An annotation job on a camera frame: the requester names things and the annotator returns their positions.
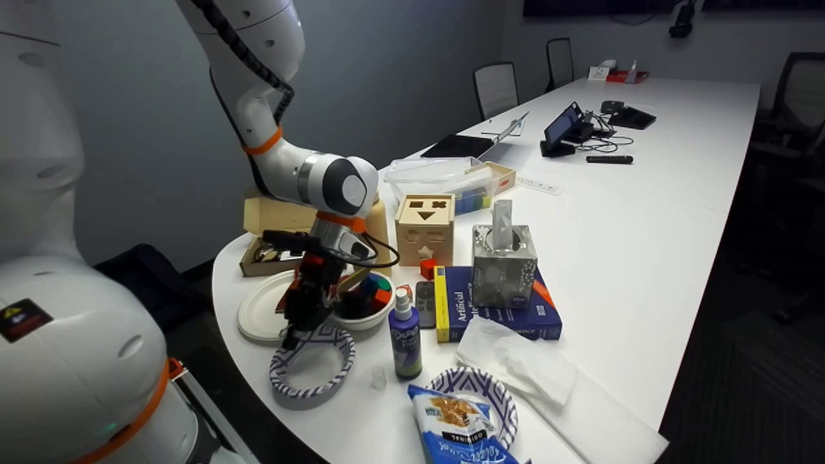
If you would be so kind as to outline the blue patterned paper plate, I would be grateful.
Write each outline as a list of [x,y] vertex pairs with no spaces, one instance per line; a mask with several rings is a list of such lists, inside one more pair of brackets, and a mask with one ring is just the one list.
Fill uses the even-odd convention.
[[477,368],[459,366],[448,368],[430,380],[425,388],[443,394],[468,397],[475,403],[486,403],[497,430],[496,438],[509,450],[516,441],[519,429],[518,408],[512,394],[503,382]]

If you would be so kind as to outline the wooden shape sorter box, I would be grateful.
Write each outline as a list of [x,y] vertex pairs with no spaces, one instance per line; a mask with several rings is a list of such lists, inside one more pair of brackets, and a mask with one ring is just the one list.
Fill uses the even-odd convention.
[[409,194],[395,216],[400,266],[416,266],[433,259],[439,266],[452,266],[454,260],[454,220],[456,197],[453,194]]

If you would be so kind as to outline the white paper plate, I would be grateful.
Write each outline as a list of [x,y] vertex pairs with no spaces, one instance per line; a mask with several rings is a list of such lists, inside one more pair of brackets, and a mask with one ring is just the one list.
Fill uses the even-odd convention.
[[238,330],[247,340],[266,345],[280,344],[288,320],[281,300],[294,281],[294,271],[283,271],[259,283],[239,305]]

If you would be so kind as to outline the shallow cardboard tray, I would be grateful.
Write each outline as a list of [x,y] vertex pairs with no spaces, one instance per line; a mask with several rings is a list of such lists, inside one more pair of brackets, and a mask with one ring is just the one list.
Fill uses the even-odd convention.
[[277,275],[283,271],[294,270],[300,265],[303,253],[293,253],[256,237],[247,247],[239,266],[244,277],[263,277]]

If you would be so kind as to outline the coloured blocks in container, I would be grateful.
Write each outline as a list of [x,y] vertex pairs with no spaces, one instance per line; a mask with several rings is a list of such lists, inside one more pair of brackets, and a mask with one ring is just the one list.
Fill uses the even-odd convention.
[[490,208],[493,193],[486,187],[459,191],[454,194],[454,214],[458,216]]

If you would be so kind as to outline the blue patterned paper bowl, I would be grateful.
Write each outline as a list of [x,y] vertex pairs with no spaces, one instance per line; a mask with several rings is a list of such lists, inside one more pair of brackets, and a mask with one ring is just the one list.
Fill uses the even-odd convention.
[[332,324],[306,334],[293,350],[280,347],[270,363],[276,403],[287,409],[312,409],[342,387],[356,359],[349,331]]

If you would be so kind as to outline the grey mesh office chair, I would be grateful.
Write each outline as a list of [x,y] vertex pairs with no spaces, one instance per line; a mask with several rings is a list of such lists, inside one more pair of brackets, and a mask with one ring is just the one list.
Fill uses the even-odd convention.
[[516,70],[512,61],[484,64],[472,72],[472,83],[482,120],[519,106]]
[[825,52],[792,52],[773,106],[758,111],[748,145],[749,196],[761,202],[773,175],[805,173],[825,145]]
[[568,37],[549,39],[546,43],[548,84],[546,92],[554,91],[575,80],[574,57]]

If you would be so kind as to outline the white paper tissue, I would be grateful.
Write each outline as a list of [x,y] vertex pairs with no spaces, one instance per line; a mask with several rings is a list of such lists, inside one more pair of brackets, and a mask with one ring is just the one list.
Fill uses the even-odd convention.
[[456,360],[554,407],[566,405],[578,376],[578,368],[554,346],[528,340],[483,318],[469,322],[457,346]]

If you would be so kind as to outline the tan wooden box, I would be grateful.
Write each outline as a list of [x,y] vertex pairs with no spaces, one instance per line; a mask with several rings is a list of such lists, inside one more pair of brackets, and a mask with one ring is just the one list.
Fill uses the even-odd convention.
[[[248,190],[244,199],[244,229],[255,238],[262,236],[266,229],[309,232],[315,215],[314,209],[263,197],[257,188]],[[375,197],[367,217],[366,232],[372,236],[371,240],[379,253],[375,262],[391,262],[392,253],[377,243],[389,243],[386,209],[379,196]]]

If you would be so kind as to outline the heap of coloured blocks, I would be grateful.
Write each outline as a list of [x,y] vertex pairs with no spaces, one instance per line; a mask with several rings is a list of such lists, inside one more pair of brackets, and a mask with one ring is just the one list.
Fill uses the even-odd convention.
[[380,312],[391,297],[389,281],[382,275],[346,276],[338,287],[334,314],[345,320],[365,319]]

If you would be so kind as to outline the white bowl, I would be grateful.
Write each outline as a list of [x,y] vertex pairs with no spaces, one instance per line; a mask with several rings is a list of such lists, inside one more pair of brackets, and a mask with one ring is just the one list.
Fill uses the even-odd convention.
[[[354,274],[356,277],[358,277],[358,276],[362,276],[366,273],[374,273],[374,274],[377,274],[377,275],[384,276],[382,273],[378,273],[377,271],[368,270],[366,268],[362,268],[362,269],[359,269],[357,271],[354,271],[354,273],[351,273],[350,275]],[[365,319],[360,319],[360,320],[345,320],[345,319],[342,319],[341,317],[339,317],[338,315],[334,314],[334,309],[338,305],[338,287],[342,283],[342,280],[345,278],[345,277],[342,277],[342,279],[338,283],[338,287],[336,287],[336,296],[334,296],[334,298],[333,298],[332,312],[330,314],[330,317],[328,317],[328,320],[333,321],[333,323],[338,324],[342,328],[345,328],[345,329],[351,330],[351,331],[368,330],[368,329],[372,329],[375,326],[381,324],[386,319],[386,317],[389,315],[390,311],[392,311],[392,309],[395,308],[395,286],[390,281],[388,276],[384,276],[384,277],[389,281],[390,293],[392,293],[392,297],[390,298],[390,302],[383,309],[381,309],[381,311],[378,312],[377,314],[371,315],[371,316],[369,316]]]

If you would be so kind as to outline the tablet on black stand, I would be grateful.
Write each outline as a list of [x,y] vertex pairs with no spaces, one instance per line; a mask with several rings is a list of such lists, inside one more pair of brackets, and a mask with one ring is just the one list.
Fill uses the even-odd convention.
[[559,158],[574,155],[576,147],[565,142],[573,129],[580,126],[583,112],[576,102],[565,108],[544,131],[545,140],[539,144],[540,153],[545,158]]

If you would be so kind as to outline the open laptop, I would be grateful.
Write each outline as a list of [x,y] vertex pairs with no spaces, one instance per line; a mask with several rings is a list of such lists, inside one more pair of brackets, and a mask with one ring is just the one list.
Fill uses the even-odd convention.
[[491,139],[480,136],[469,135],[448,135],[442,140],[433,144],[425,150],[420,158],[423,159],[448,159],[469,157],[480,159],[494,147],[506,140],[506,138],[523,126],[525,118],[530,112],[525,112],[520,118],[512,120],[506,129],[502,130]]

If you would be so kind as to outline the grey remote control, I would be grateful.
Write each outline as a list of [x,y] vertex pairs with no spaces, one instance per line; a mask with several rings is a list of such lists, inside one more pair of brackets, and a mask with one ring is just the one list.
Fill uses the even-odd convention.
[[435,283],[433,281],[420,281],[416,283],[415,308],[419,314],[419,326],[422,329],[436,328],[436,300]]

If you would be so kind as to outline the grey tissue box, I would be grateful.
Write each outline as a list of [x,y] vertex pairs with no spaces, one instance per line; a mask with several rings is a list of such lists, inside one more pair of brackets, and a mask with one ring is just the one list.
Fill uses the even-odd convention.
[[538,255],[525,224],[513,224],[512,200],[493,204],[492,223],[472,227],[472,305],[523,309],[533,293]]

